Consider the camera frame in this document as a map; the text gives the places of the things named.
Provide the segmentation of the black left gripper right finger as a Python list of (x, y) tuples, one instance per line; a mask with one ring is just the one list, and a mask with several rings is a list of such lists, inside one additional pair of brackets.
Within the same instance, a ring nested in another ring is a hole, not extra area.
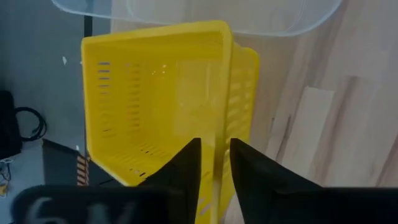
[(313, 197), (319, 185), (238, 138), (231, 139), (229, 156), (245, 223), (322, 222), (322, 209)]

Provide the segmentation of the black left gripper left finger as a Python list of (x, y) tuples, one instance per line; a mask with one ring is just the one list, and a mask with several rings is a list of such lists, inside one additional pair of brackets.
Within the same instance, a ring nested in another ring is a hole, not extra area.
[(201, 182), (201, 139), (193, 138), (141, 184), (152, 195), (138, 206), (139, 223), (195, 223)]

